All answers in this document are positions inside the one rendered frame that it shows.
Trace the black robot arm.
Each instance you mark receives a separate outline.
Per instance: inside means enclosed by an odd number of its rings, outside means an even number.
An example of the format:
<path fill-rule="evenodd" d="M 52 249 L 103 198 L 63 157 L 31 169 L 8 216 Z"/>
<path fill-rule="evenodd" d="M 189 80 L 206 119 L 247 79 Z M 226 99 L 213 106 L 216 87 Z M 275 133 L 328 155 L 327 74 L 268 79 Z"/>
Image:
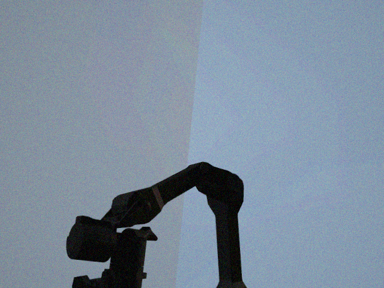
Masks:
<path fill-rule="evenodd" d="M 73 260 L 144 266 L 147 241 L 158 237 L 150 227 L 117 228 L 146 224 L 170 200 L 195 187 L 206 195 L 215 214 L 219 282 L 216 288 L 247 288 L 242 280 L 238 212 L 244 185 L 238 175 L 207 162 L 189 165 L 161 182 L 120 194 L 101 220 L 80 215 L 67 237 L 67 255 Z"/>

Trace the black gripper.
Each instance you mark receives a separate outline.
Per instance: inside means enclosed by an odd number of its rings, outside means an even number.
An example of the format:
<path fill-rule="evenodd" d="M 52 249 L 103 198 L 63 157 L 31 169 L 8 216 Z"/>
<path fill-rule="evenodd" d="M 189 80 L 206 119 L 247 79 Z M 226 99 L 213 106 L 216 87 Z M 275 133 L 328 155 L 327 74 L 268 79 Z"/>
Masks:
<path fill-rule="evenodd" d="M 119 265 L 110 263 L 107 271 L 107 288 L 141 288 L 142 279 L 146 279 L 147 273 L 142 266 Z"/>

